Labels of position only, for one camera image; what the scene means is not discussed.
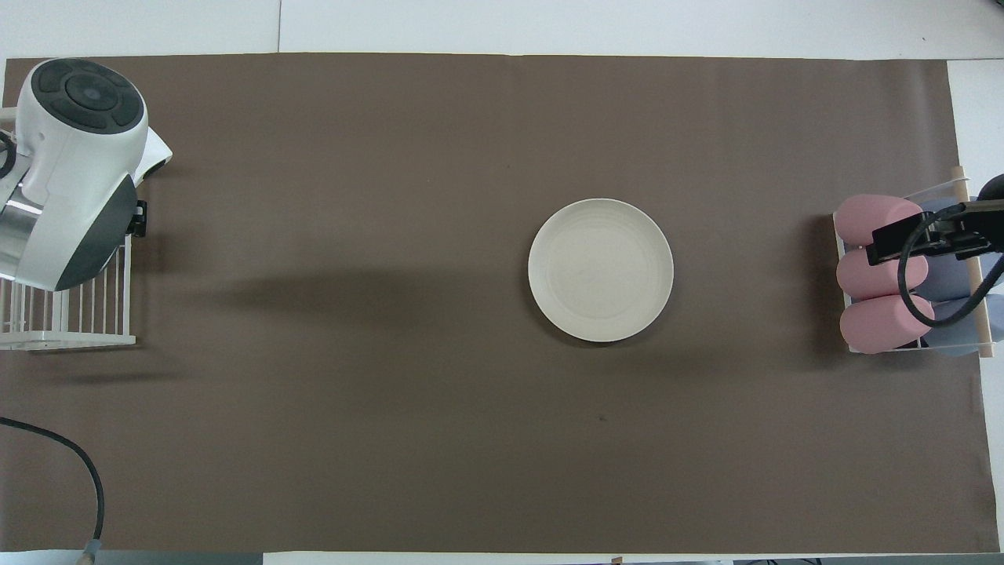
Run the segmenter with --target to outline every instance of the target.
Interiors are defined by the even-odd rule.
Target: dish rack
[[[951,176],[952,180],[948,182],[944,182],[937,186],[932,186],[931,188],[926,188],[920,192],[915,192],[913,194],[905,196],[904,198],[910,200],[911,202],[915,202],[917,204],[921,204],[929,200],[935,200],[938,198],[954,198],[958,202],[968,202],[969,188],[966,185],[966,181],[969,180],[969,177],[966,176],[966,173],[962,167],[953,167]],[[840,258],[843,257],[844,253],[846,253],[850,249],[853,249],[855,246],[853,245],[848,246],[846,243],[844,243],[843,239],[841,239],[840,236],[836,234],[835,227],[833,229],[833,234],[836,237],[836,254],[837,254],[837,259],[839,260]],[[981,270],[980,267],[980,257],[977,256],[966,259],[966,269],[969,273],[969,290],[970,293],[972,293],[976,291],[976,288],[980,286],[980,282],[983,280],[983,271]],[[844,309],[853,304],[853,302],[854,301],[851,300],[851,298],[848,297],[846,293],[843,293]],[[987,312],[986,301],[980,302],[976,310],[973,311],[972,317],[973,317],[972,323],[976,324],[976,333],[980,340],[977,343],[933,347],[925,344],[921,340],[917,340],[915,342],[905,344],[890,351],[921,351],[926,349],[952,349],[952,348],[966,347],[966,346],[977,346],[980,357],[985,357],[985,358],[993,357],[994,342],[990,333],[990,316]],[[860,353],[859,351],[855,350],[850,346],[848,346],[847,349],[851,353]]]
[[[133,238],[79,287],[48,292],[0,278],[0,350],[136,344],[130,334]]]

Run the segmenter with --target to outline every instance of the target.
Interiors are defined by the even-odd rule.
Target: white wire rack
[[[96,277],[51,293],[0,279],[0,350],[133,345],[130,334],[132,237]]]

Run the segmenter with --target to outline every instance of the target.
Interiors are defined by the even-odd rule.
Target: white acrylic stand
[[[916,202],[921,204],[927,202],[928,200],[935,200],[937,198],[955,198],[959,202],[969,202],[969,189],[966,186],[966,181],[969,180],[966,177],[965,171],[962,167],[952,168],[952,180],[939,184],[937,186],[932,186],[931,188],[924,189],[920,192],[915,192],[909,196],[905,196],[907,200],[911,202]],[[852,249],[853,246],[848,246],[846,243],[840,239],[839,235],[836,235],[836,253],[837,258],[843,257],[843,254]],[[980,282],[983,280],[983,271],[980,268],[980,257],[971,257],[966,259],[966,268],[969,272],[969,287],[970,292],[976,291],[976,288],[980,286]],[[852,304],[850,297],[846,294],[843,295],[843,308],[846,309]],[[959,344],[952,346],[939,346],[932,347],[924,345],[920,340],[901,346],[892,351],[921,351],[922,349],[952,349],[956,347],[966,347],[966,346],[978,346],[980,357],[993,357],[994,356],[994,343],[990,334],[990,316],[987,312],[987,302],[981,301],[976,310],[973,311],[973,323],[976,324],[977,336],[979,336],[979,342],[974,344]],[[852,347],[848,347],[851,353],[860,353]]]

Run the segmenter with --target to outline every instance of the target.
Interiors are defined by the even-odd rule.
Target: cable connector
[[[77,558],[76,565],[94,565],[97,550],[101,548],[101,540],[90,540],[83,547],[83,555]]]

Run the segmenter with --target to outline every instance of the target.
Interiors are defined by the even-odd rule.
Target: light blue foam roll
[[[1004,295],[987,295],[986,301],[987,311],[990,314],[990,336],[994,342],[999,342],[1004,340]],[[935,320],[944,320],[952,316],[964,302],[966,302],[966,299],[958,299],[936,305]],[[932,328],[924,336],[924,341],[931,347],[960,346],[935,350],[938,353],[957,357],[979,349],[977,346],[961,346],[961,344],[978,343],[980,338],[976,333],[976,323],[973,322],[973,315],[970,314],[947,328]]]
[[[956,202],[954,198],[938,198],[922,202],[921,208],[928,212],[937,212]],[[1000,253],[980,255],[980,269],[983,271],[983,276],[990,272],[1000,257]],[[1004,276],[997,281],[997,285],[1000,285],[1001,281],[1004,281]],[[915,292],[918,296],[936,303],[968,297],[971,292],[966,261],[960,261],[953,254],[928,257],[928,277],[921,282]]]

